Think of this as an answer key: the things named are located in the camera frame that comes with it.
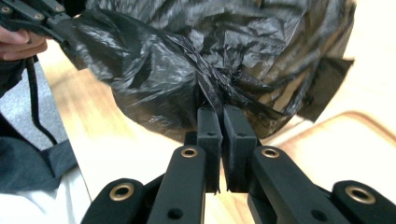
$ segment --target gray fabric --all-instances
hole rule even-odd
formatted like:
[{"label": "gray fabric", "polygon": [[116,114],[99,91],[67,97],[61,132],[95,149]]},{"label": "gray fabric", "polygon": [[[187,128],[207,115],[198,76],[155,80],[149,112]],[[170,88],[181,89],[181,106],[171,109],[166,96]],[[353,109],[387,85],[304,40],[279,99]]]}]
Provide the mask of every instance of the gray fabric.
[{"label": "gray fabric", "polygon": [[[35,64],[38,87],[38,103],[41,124],[49,130],[57,142],[67,139],[61,117],[53,100],[44,72]],[[30,143],[40,150],[52,146],[50,140],[32,122],[30,92],[26,71],[20,83],[0,98],[0,111],[7,121]]]},{"label": "gray fabric", "polygon": [[22,80],[0,99],[0,112],[26,139],[0,136],[0,192],[51,190],[59,187],[61,176],[77,165],[73,150],[50,87],[39,65],[35,64],[39,117],[59,144],[51,141],[32,122],[30,89],[26,71]]}]

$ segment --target black tool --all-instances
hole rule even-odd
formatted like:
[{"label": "black tool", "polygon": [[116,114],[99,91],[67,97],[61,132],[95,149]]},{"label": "black tool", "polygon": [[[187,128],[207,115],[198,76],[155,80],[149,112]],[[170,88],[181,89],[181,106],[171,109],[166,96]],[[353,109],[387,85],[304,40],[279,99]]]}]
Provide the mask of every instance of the black tool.
[{"label": "black tool", "polygon": [[62,45],[64,39],[53,31],[59,21],[70,17],[55,0],[1,0],[0,25],[9,31],[26,29],[53,38]]},{"label": "black tool", "polygon": [[224,120],[201,107],[198,132],[186,135],[164,175],[146,186],[131,179],[110,183],[82,223],[203,223],[205,193],[217,190],[220,154],[228,189],[248,193],[256,223],[396,223],[395,204],[369,186],[341,181],[328,192],[313,184],[281,149],[261,146],[231,105],[224,106]]}]

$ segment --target black cord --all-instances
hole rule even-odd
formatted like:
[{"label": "black cord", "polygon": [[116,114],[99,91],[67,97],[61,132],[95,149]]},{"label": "black cord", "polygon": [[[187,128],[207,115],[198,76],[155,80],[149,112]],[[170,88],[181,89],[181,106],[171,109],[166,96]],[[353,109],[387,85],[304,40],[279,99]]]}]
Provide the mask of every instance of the black cord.
[{"label": "black cord", "polygon": [[32,109],[32,121],[37,129],[48,137],[53,145],[57,145],[53,135],[40,123],[39,110],[38,110],[38,91],[37,91],[37,78],[35,75],[35,59],[33,57],[26,59],[26,71],[29,79],[30,88],[30,102]]}]

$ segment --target garbage bag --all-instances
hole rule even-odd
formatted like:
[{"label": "garbage bag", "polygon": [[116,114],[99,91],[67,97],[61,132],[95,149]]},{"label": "garbage bag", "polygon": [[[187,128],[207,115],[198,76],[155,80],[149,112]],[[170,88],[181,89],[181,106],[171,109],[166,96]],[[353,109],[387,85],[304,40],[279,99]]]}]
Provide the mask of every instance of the garbage bag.
[{"label": "garbage bag", "polygon": [[240,107],[260,138],[296,114],[315,120],[352,64],[343,60],[350,0],[88,0],[87,8],[58,26],[68,51],[111,87],[126,117],[180,141],[205,103],[219,117],[224,104]]}]

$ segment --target human hand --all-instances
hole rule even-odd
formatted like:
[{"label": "human hand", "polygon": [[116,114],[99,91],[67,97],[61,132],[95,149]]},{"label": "human hand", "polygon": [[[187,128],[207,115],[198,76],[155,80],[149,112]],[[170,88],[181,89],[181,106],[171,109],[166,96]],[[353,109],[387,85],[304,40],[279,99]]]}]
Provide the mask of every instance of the human hand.
[{"label": "human hand", "polygon": [[0,61],[29,58],[46,49],[46,37],[25,30],[10,32],[0,26]]}]

